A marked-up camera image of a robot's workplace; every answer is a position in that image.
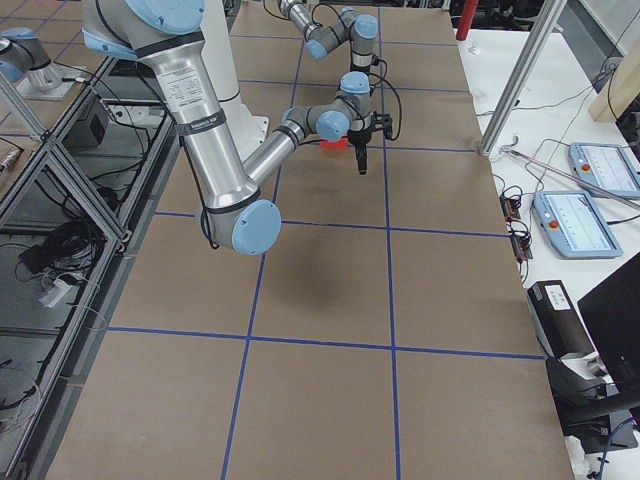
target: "metal post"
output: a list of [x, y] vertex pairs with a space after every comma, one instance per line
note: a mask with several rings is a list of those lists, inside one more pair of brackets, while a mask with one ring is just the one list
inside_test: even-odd
[[498, 101], [495, 112], [489, 121], [489, 125], [487, 125], [480, 145], [478, 145], [480, 155], [488, 157], [498, 141], [498, 136], [507, 123], [507, 119], [529, 77], [529, 73], [531, 73], [531, 69], [535, 65], [540, 52], [547, 43], [547, 38], [549, 38], [549, 34], [555, 27], [556, 21], [566, 3], [567, 0], [546, 0], [544, 2], [538, 19], [533, 25], [522, 52], [520, 52], [516, 66], [511, 72], [511, 77], [509, 77], [500, 101]]
[[29, 106], [24, 103], [15, 87], [0, 73], [0, 98], [3, 97], [13, 113], [18, 116], [27, 130], [29, 130], [29, 133], [35, 138], [42, 138], [46, 128]]

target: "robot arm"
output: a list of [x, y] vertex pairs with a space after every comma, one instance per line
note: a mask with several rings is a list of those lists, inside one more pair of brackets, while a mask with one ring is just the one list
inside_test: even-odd
[[42, 92], [62, 83], [38, 37], [24, 27], [10, 28], [0, 33], [0, 72], [12, 83], [26, 74], [34, 88]]
[[332, 140], [357, 127], [370, 113], [369, 81], [352, 72], [357, 79], [343, 80], [331, 104], [287, 112], [243, 164], [202, 60], [203, 12], [204, 0], [85, 0], [85, 43], [153, 69], [208, 192], [199, 216], [203, 232], [256, 255], [275, 243], [281, 224], [277, 207], [258, 199], [260, 185], [310, 133]]
[[302, 33], [309, 53], [322, 60], [347, 40], [351, 41], [351, 71], [368, 73], [375, 55], [373, 47], [378, 36], [378, 19], [343, 8], [338, 19], [323, 27], [313, 19], [301, 0], [278, 0], [280, 12]]

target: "blue joint cap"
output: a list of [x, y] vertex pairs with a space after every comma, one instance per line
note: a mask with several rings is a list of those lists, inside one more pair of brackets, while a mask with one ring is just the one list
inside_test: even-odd
[[354, 28], [362, 38], [373, 40], [378, 36], [378, 19], [372, 15], [359, 15]]
[[10, 83], [16, 83], [20, 80], [24, 73], [20, 71], [13, 63], [0, 61], [0, 72]]
[[244, 255], [260, 255], [276, 243], [281, 227], [278, 207], [269, 200], [257, 200], [238, 216], [231, 235], [233, 248]]
[[284, 113], [282, 114], [282, 122], [284, 123], [284, 121], [287, 119], [287, 117], [289, 116], [289, 114], [295, 109], [296, 107], [293, 108], [287, 108]]
[[8, 38], [9, 40], [32, 40], [34, 38], [38, 38], [36, 37], [36, 34], [33, 33], [33, 30], [27, 27], [9, 28], [0, 33], [0, 35]]
[[349, 123], [349, 119], [344, 113], [329, 110], [318, 117], [316, 132], [325, 140], [337, 142], [349, 130]]
[[342, 76], [340, 90], [355, 95], [369, 93], [369, 77], [363, 72], [349, 72]]
[[170, 35], [185, 35], [200, 27], [204, 0], [125, 0], [142, 21]]
[[327, 49], [317, 40], [309, 40], [307, 42], [307, 50], [315, 60], [322, 60], [327, 56]]
[[84, 28], [82, 29], [82, 33], [84, 35], [84, 44], [89, 50], [93, 50], [94, 52], [98, 52], [103, 55], [109, 55], [110, 57], [120, 58], [122, 60], [138, 60], [136, 53], [124, 45], [112, 42], [106, 38], [98, 37], [93, 33], [87, 32]]

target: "screen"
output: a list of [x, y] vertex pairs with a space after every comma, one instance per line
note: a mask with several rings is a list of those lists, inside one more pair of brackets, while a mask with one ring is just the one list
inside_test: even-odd
[[[620, 391], [640, 382], [640, 253], [578, 301], [578, 309]], [[640, 407], [632, 410], [640, 415]]]
[[580, 148], [584, 152], [585, 159], [591, 166], [591, 171], [600, 187], [605, 190], [639, 191], [638, 185], [617, 148], [595, 145], [583, 145]]
[[584, 195], [547, 195], [547, 199], [573, 251], [606, 251], [613, 248]]

